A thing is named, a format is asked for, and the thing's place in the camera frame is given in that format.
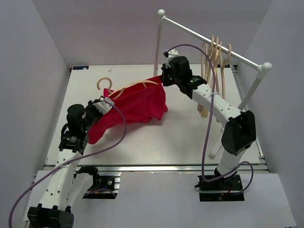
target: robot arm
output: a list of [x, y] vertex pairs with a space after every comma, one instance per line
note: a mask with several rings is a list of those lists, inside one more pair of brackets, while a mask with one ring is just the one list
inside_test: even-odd
[[[168, 62], [161, 68], [163, 85], [177, 85], [182, 93], [210, 109], [212, 89], [203, 78], [193, 76], [187, 58], [178, 56], [174, 49], [165, 56]], [[224, 128], [221, 142], [225, 150], [215, 170], [215, 176], [221, 176], [238, 166], [246, 149], [256, 140], [255, 118], [251, 111], [242, 112], [217, 94], [214, 94], [213, 115]]]
[[62, 164], [83, 155], [88, 142], [88, 131], [112, 108], [104, 100], [114, 104], [109, 98], [101, 97], [89, 101], [86, 108], [81, 104], [74, 104], [68, 108], [67, 124], [61, 131], [56, 166], [62, 168], [51, 176], [38, 206], [30, 207], [28, 210], [28, 218], [34, 228], [72, 227], [74, 215], [71, 208], [75, 206], [76, 200], [81, 199], [89, 188], [99, 186], [98, 170], [95, 167], [82, 167], [73, 182], [79, 160], [65, 166]]

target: white table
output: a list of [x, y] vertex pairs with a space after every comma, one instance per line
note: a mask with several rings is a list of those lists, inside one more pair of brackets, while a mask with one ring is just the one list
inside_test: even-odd
[[[47, 174], [39, 171], [36, 180]], [[241, 174], [247, 185], [250, 174]], [[36, 207], [48, 181], [30, 195]], [[241, 202], [200, 202], [196, 174], [134, 173], [121, 175], [116, 199], [82, 199], [73, 228], [284, 228], [295, 226], [277, 174], [255, 174]]]
[[[200, 75], [200, 65], [190, 66], [194, 75]], [[102, 91], [96, 83], [101, 77], [113, 81], [113, 89], [129, 82], [152, 77], [153, 65], [89, 66], [87, 70], [72, 70], [61, 114], [48, 151], [46, 165], [57, 162], [60, 131], [67, 122], [67, 108], [73, 104], [86, 106], [89, 100], [99, 98]], [[238, 106], [240, 97], [230, 68], [225, 68], [226, 100]], [[108, 87], [103, 81], [101, 87]], [[80, 161], [80, 165], [191, 165], [200, 164], [208, 118], [197, 112], [197, 103], [182, 94], [177, 86], [165, 87], [169, 111], [162, 121], [151, 120], [148, 124], [132, 124], [124, 141], [110, 151]], [[213, 118], [207, 154], [221, 132], [221, 125]], [[123, 126], [106, 131], [94, 145], [87, 145], [85, 154], [96, 152], [114, 144], [122, 135]], [[206, 156], [206, 164], [218, 164], [223, 151], [214, 159]], [[242, 160], [259, 163], [255, 143], [246, 151]]]

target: black mounting base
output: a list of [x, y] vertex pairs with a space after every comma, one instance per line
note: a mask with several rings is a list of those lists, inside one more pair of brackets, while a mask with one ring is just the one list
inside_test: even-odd
[[72, 228], [74, 215], [71, 213], [71, 207], [65, 211], [43, 208], [41, 204], [37, 207], [30, 207], [28, 210], [28, 219], [33, 228]]
[[[207, 179], [214, 178], [214, 175], [206, 176]], [[199, 176], [199, 181], [203, 182], [202, 176]], [[245, 201], [244, 194], [240, 193], [234, 195], [235, 193], [243, 189], [242, 181], [239, 175], [235, 175], [229, 181], [229, 184], [222, 186], [221, 188], [203, 188], [199, 187], [202, 191], [199, 194], [200, 202], [212, 202], [212, 201]]]
[[[106, 188], [111, 191], [114, 191], [115, 187], [115, 176], [99, 176], [99, 184], [98, 186], [94, 186], [94, 188], [90, 188], [89, 191], [92, 191], [94, 189], [101, 189], [101, 188]], [[84, 196], [84, 199], [115, 199], [115, 197], [112, 194], [105, 194], [106, 192], [103, 193], [97, 193], [97, 194], [90, 194], [87, 196]]]

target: wire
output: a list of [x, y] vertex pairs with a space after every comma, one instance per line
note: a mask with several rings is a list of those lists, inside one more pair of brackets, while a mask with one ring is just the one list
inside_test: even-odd
[[85, 156], [81, 156], [79, 158], [74, 158], [74, 159], [71, 159], [71, 160], [68, 160], [66, 161], [65, 163], [63, 163], [61, 166], [58, 166], [56, 167], [55, 169], [53, 169], [51, 172], [49, 172], [47, 175], [45, 175], [44, 177], [42, 177], [40, 180], [38, 180], [37, 182], [35, 182], [32, 186], [30, 186], [28, 189], [26, 189], [22, 194], [21, 196], [19, 196], [19, 198], [16, 200], [16, 202], [14, 203], [12, 209], [10, 210], [10, 213], [9, 213], [9, 228], [13, 228], [12, 226], [12, 217], [13, 217], [13, 213], [14, 213], [14, 210], [16, 208], [16, 206], [18, 205], [18, 203], [21, 201], [21, 199], [29, 192], [31, 191], [35, 186], [37, 186], [38, 184], [40, 184], [43, 180], [45, 180], [46, 178], [48, 178], [50, 175], [54, 174], [55, 172], [57, 172], [58, 170], [60, 170], [63, 166], [69, 164], [69, 163], [72, 163], [72, 162], [75, 162], [75, 161], [78, 161], [78, 160], [81, 160], [81, 159], [84, 159], [84, 158], [88, 158], [88, 157], [91, 157], [91, 156], [94, 156], [94, 155], [97, 155], [99, 153], [102, 153], [102, 152], [105, 152], [105, 151], [108, 151], [110, 149], [112, 149], [113, 147], [117, 146], [118, 144], [121, 143], [121, 141], [124, 139], [126, 133], [127, 133], [127, 122], [124, 118], [124, 115], [123, 113], [113, 104], [111, 104], [110, 102], [104, 100], [104, 102], [106, 102], [108, 105], [110, 105], [112, 108], [116, 109], [116, 111], [118, 111], [118, 113], [121, 115], [122, 119], [123, 119], [123, 123], [124, 123], [124, 132], [123, 132], [123, 136], [121, 137], [121, 139], [113, 144], [112, 146], [108, 147], [108, 148], [105, 148], [103, 150], [100, 150], [98, 152], [94, 152], [94, 153], [91, 153], [91, 154], [88, 154], [88, 155], [85, 155]]
[[238, 167], [240, 167], [241, 165], [243, 165], [243, 164], [245, 164], [245, 163], [247, 163], [247, 164], [250, 166], [250, 168], [251, 168], [251, 177], [250, 177], [249, 183], [248, 183], [248, 185], [247, 185], [245, 188], [243, 188], [243, 190], [241, 190], [241, 191], [239, 191], [239, 192], [237, 192], [237, 193], [233, 193], [233, 194], [231, 194], [231, 196], [236, 196], [236, 195], [238, 195], [238, 194], [243, 193], [243, 192], [246, 191], [246, 190], [249, 188], [249, 186], [251, 185], [251, 182], [252, 182], [252, 180], [253, 180], [253, 166], [252, 166], [252, 164], [250, 164], [250, 163], [247, 162], [247, 161], [242, 161], [242, 162], [238, 165]]
[[192, 44], [179, 44], [179, 45], [176, 45], [174, 47], [171, 47], [170, 49], [168, 49], [166, 52], [169, 52], [171, 51], [172, 49], [175, 49], [175, 48], [178, 48], [180, 46], [188, 46], [188, 47], [192, 47], [192, 48], [195, 48], [197, 50], [199, 50], [204, 56], [205, 58], [208, 60], [210, 66], [211, 66], [211, 70], [212, 70], [212, 74], [213, 74], [213, 84], [212, 84], [212, 93], [211, 93], [211, 104], [210, 104], [210, 117], [209, 117], [209, 122], [208, 122], [208, 127], [207, 127], [207, 132], [206, 132], [206, 138], [205, 138], [205, 143], [204, 143], [204, 149], [203, 149], [203, 156], [202, 156], [202, 161], [201, 161], [201, 175], [202, 175], [202, 178], [205, 182], [212, 182], [212, 181], [217, 181], [223, 177], [226, 177], [227, 175], [231, 174], [231, 173], [234, 173], [235, 171], [238, 170], [238, 168], [244, 164], [244, 163], [247, 163], [251, 166], [251, 173], [252, 173], [252, 178], [253, 178], [253, 167], [252, 165], [247, 162], [247, 161], [243, 161], [241, 162], [237, 167], [235, 167], [234, 169], [230, 170], [229, 172], [221, 175], [221, 176], [218, 176], [218, 177], [215, 177], [215, 178], [212, 178], [212, 179], [206, 179], [205, 175], [204, 175], [204, 170], [205, 170], [205, 157], [206, 157], [206, 150], [207, 150], [207, 144], [208, 144], [208, 138], [209, 138], [209, 134], [210, 134], [210, 129], [211, 129], [211, 122], [212, 122], [212, 116], [213, 116], [213, 104], [214, 104], [214, 89], [215, 89], [215, 82], [216, 82], [216, 78], [215, 78], [215, 72], [214, 72], [214, 67], [212, 65], [212, 62], [210, 60], [210, 58], [208, 57], [208, 55], [202, 50], [200, 49], [199, 47], [195, 46], [195, 45], [192, 45]]
[[98, 179], [99, 180], [99, 183], [98, 183], [98, 185], [96, 186], [96, 188], [95, 189], [91, 189], [91, 188], [89, 188], [89, 190], [96, 190], [98, 187], [99, 187], [99, 185], [100, 185], [100, 183], [101, 183], [101, 180], [100, 180], [100, 178]]
[[84, 196], [88, 196], [88, 195], [94, 194], [97, 191], [108, 191], [109, 193], [111, 193], [114, 196], [114, 198], [116, 198], [116, 195], [111, 190], [105, 189], [105, 188], [97, 189], [97, 190], [94, 190], [94, 191], [90, 191], [90, 192], [86, 193]]
[[231, 187], [230, 187], [230, 189], [229, 189], [229, 191], [227, 193], [223, 193], [223, 196], [228, 195], [231, 191], [232, 191], [232, 185], [231, 185]]

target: white wall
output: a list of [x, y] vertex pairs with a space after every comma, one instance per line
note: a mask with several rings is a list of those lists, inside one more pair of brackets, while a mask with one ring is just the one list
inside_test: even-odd
[[[220, 37], [225, 46], [230, 42], [234, 51], [244, 54], [271, 1], [33, 0], [69, 67], [154, 63], [158, 9], [208, 38]], [[167, 25], [161, 52], [180, 43], [201, 45]], [[191, 63], [200, 62], [196, 50], [181, 50]]]
[[[304, 227], [304, 1], [274, 0], [245, 56], [273, 69], [253, 95], [249, 107], [267, 164], [277, 172], [297, 226]], [[239, 66], [248, 90], [255, 72]]]
[[69, 72], [31, 0], [1, 1], [0, 22], [0, 224], [8, 227], [11, 206], [43, 167]]

